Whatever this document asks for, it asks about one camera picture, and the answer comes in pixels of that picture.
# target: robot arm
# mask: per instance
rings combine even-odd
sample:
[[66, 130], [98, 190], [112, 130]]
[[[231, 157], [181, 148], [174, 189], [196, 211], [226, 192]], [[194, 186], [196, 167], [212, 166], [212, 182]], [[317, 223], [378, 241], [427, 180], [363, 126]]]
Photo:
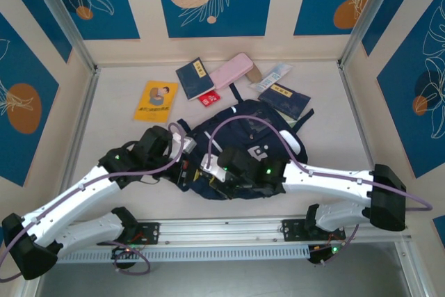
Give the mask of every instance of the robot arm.
[[[128, 240], [127, 237], [134, 233], [132, 229], [137, 222], [124, 208], [115, 209], [97, 220], [69, 225], [98, 202], [131, 182], [140, 181], [142, 174], [106, 177], [91, 186], [84, 185], [110, 173], [125, 174], [165, 166], [172, 158], [180, 156], [179, 137], [173, 136], [164, 128], [152, 127], [140, 141], [110, 150], [82, 180], [45, 206], [23, 217], [11, 214], [5, 218], [2, 222], [5, 243], [24, 278], [30, 280], [46, 273], [57, 262], [58, 257], [73, 250], [103, 241]], [[189, 153], [194, 145], [192, 139], [186, 138], [182, 152]], [[370, 221], [385, 230], [400, 231], [405, 228], [405, 198], [390, 192], [377, 191], [373, 189], [375, 187], [360, 181], [378, 180], [405, 190], [400, 180], [386, 166], [376, 166], [373, 172], [350, 172], [304, 165], [309, 170], [306, 175], [292, 161], [257, 161], [246, 152], [229, 147], [219, 157], [211, 157], [209, 168], [205, 163], [201, 168], [203, 173], [212, 178], [210, 185], [228, 198], [233, 197], [238, 188], [244, 187], [252, 188], [265, 196], [318, 191], [347, 200], [330, 206], [311, 206], [305, 224], [308, 230], [333, 231], [337, 227], [362, 221]], [[337, 177], [320, 177], [316, 175], [317, 172]], [[346, 175], [353, 175], [358, 181], [340, 178]], [[168, 178], [168, 173], [158, 176]], [[54, 209], [42, 216], [49, 207]], [[9, 244], [19, 234], [22, 237], [10, 247]]]
[[379, 182], [405, 192], [402, 181], [387, 166], [376, 165], [373, 171], [345, 171], [298, 166], [289, 160], [257, 161], [233, 147], [223, 150], [218, 157], [212, 155], [208, 168], [207, 161], [205, 155], [201, 169], [214, 177], [212, 187], [228, 198], [240, 188], [253, 188], [265, 196], [315, 191], [345, 200], [310, 206], [305, 222], [308, 232], [317, 229], [333, 232], [364, 222], [389, 231], [405, 229], [405, 197], [369, 184]]
[[[131, 229], [136, 226], [136, 220], [125, 208], [117, 208], [97, 220], [69, 225], [98, 202], [131, 182], [141, 180], [142, 175], [104, 178], [88, 187], [85, 184], [110, 173], [138, 172], [164, 166], [171, 160], [172, 152], [178, 152], [178, 145], [173, 145], [172, 139], [166, 129], [152, 127], [140, 141], [110, 150], [85, 177], [43, 207], [23, 217], [17, 214], [6, 217], [2, 222], [5, 244], [9, 246], [18, 234], [23, 234], [10, 253], [24, 278], [32, 280], [46, 273], [58, 257], [73, 250], [134, 233]], [[50, 207], [53, 207], [52, 211], [41, 217]], [[30, 224], [33, 226], [23, 233]]]

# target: yellow booklet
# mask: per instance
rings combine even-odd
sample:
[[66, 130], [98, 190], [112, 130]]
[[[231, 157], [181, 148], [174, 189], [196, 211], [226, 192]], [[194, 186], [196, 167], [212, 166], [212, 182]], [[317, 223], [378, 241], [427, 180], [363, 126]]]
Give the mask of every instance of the yellow booklet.
[[134, 119], [137, 121], [167, 122], [177, 90], [177, 83], [149, 81], [134, 113]]

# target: pink pencil case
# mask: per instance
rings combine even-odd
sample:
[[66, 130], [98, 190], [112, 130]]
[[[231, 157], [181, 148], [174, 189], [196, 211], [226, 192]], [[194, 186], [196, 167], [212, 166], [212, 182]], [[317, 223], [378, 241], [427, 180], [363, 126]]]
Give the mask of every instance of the pink pencil case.
[[244, 53], [238, 54], [216, 71], [209, 74], [215, 89], [228, 87], [253, 68], [252, 60]]

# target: backpack strap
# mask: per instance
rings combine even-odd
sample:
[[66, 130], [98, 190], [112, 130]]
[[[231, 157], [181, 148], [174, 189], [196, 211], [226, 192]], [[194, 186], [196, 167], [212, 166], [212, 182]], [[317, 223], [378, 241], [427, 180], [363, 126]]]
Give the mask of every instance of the backpack strap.
[[184, 129], [184, 131], [188, 134], [192, 129], [188, 126], [187, 122], [184, 119], [180, 118], [178, 121], [179, 125]]
[[243, 102], [244, 100], [243, 100], [243, 98], [239, 95], [239, 92], [238, 92], [238, 90], [236, 89], [235, 84], [234, 84], [234, 83], [231, 83], [231, 84], [229, 85], [229, 87], [230, 87], [230, 90], [232, 91], [233, 95], [235, 96], [235, 99], [238, 100], [238, 103], [240, 104], [241, 102]]
[[306, 121], [308, 119], [310, 119], [313, 114], [315, 114], [314, 110], [311, 109], [310, 111], [308, 111], [306, 113], [306, 115], [302, 116], [296, 123], [295, 125], [292, 127], [292, 130], [294, 130], [294, 132], [298, 132], [298, 130], [300, 130], [300, 128], [304, 125], [304, 123], [306, 123]]

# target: white table surface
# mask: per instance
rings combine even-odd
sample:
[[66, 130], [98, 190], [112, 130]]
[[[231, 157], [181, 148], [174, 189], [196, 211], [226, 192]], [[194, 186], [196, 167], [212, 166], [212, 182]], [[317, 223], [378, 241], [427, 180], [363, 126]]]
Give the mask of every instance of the white table surface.
[[[279, 81], [299, 93], [309, 95], [308, 107], [315, 115], [298, 132], [314, 166], [348, 170], [369, 169], [352, 111], [333, 61], [296, 62]], [[204, 63], [207, 71], [221, 62]], [[265, 72], [276, 62], [256, 61]], [[73, 182], [82, 178], [111, 148], [139, 140], [155, 123], [134, 121], [134, 111], [149, 80], [179, 82], [175, 70], [183, 64], [145, 67], [106, 67], [97, 84]], [[256, 91], [243, 77], [236, 81], [243, 99], [256, 99]], [[219, 90], [221, 100], [205, 108], [196, 99], [188, 102], [182, 87], [170, 113], [169, 122], [185, 119], [193, 128], [213, 114], [237, 103], [229, 88]], [[174, 184], [161, 180], [156, 185], [135, 182], [99, 203], [82, 219], [96, 218], [115, 207], [125, 206], [137, 219], [226, 218], [305, 214], [314, 203], [333, 201], [319, 193], [280, 194], [258, 200], [210, 201], [193, 191], [183, 193]]]

